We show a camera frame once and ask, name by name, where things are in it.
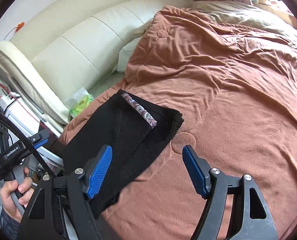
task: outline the human hand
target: human hand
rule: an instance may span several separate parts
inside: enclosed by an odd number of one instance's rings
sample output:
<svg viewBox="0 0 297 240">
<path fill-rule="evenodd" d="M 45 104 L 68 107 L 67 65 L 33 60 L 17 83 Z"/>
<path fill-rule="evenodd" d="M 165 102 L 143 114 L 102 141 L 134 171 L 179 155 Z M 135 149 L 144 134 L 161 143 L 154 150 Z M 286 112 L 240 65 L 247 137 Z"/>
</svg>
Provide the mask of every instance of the human hand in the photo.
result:
<svg viewBox="0 0 297 240">
<path fill-rule="evenodd" d="M 27 175 L 29 174 L 29 172 L 29 168 L 25 167 L 24 173 Z M 6 181 L 0 190 L 2 204 L 5 212 L 19 223 L 22 220 L 22 215 L 16 208 L 10 194 L 16 189 L 18 189 L 20 193 L 23 193 L 23 196 L 19 198 L 19 203 L 26 207 L 34 192 L 34 189 L 30 188 L 32 182 L 33 181 L 30 177 L 26 177 L 21 185 L 18 185 L 18 182 L 16 180 Z"/>
</svg>

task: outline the plastic packaging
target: plastic packaging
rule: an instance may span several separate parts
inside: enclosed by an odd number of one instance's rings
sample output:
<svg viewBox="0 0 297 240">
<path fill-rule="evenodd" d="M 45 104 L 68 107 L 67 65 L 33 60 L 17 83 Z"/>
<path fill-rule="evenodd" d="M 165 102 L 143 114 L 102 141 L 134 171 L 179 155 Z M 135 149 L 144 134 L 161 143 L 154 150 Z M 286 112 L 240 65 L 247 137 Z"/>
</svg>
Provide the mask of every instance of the plastic packaging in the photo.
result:
<svg viewBox="0 0 297 240">
<path fill-rule="evenodd" d="M 94 100 L 85 88 L 79 89 L 74 93 L 73 97 L 66 102 L 66 106 L 70 110 L 71 116 L 74 118 L 78 116 L 87 106 Z"/>
</svg>

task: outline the black folded garment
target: black folded garment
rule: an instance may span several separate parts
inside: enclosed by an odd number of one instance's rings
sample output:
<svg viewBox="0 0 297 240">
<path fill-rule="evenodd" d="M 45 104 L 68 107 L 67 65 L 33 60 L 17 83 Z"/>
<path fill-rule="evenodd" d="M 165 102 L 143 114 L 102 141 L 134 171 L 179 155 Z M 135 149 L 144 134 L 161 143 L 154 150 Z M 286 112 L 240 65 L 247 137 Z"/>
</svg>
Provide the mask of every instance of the black folded garment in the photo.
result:
<svg viewBox="0 0 297 240">
<path fill-rule="evenodd" d="M 183 123 L 174 109 L 152 104 L 128 93 L 157 121 L 153 129 L 122 98 L 119 90 L 101 105 L 63 151 L 65 174 L 95 157 L 104 144 L 113 149 L 111 165 L 99 193 L 90 202 L 95 219 L 118 200 L 120 191 L 158 157 Z"/>
</svg>

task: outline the metal screw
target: metal screw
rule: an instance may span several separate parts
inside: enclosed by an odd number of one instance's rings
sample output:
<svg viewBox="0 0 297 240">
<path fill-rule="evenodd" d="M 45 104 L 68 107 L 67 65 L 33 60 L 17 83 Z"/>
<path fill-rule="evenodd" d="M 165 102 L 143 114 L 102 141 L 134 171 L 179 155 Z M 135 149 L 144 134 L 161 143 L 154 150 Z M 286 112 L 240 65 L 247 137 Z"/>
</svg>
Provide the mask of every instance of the metal screw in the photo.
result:
<svg viewBox="0 0 297 240">
<path fill-rule="evenodd" d="M 82 169 L 82 168 L 77 168 L 76 170 L 75 170 L 75 174 L 77 174 L 77 175 L 80 175 L 80 174 L 82 174 L 84 172 L 84 170 Z"/>
<path fill-rule="evenodd" d="M 244 178 L 245 178 L 246 180 L 252 180 L 252 176 L 249 175 L 249 174 L 245 174 L 245 175 L 244 175 Z"/>
<path fill-rule="evenodd" d="M 219 174 L 220 170 L 218 168 L 213 168 L 210 170 L 213 174 Z"/>
<path fill-rule="evenodd" d="M 50 179 L 50 175 L 45 174 L 45 175 L 43 176 L 43 180 L 49 180 L 49 179 Z"/>
</svg>

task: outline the floral fabric strip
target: floral fabric strip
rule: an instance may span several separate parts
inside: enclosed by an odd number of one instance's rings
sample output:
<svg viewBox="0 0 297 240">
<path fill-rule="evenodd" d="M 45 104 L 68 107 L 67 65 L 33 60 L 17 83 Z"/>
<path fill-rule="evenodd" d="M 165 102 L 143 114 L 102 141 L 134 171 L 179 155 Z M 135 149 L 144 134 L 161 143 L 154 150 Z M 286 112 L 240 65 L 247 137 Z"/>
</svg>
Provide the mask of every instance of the floral fabric strip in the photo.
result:
<svg viewBox="0 0 297 240">
<path fill-rule="evenodd" d="M 133 100 L 128 93 L 124 93 L 121 96 L 144 118 L 146 122 L 148 122 L 152 129 L 156 127 L 157 121 L 143 108 L 143 106 Z"/>
</svg>

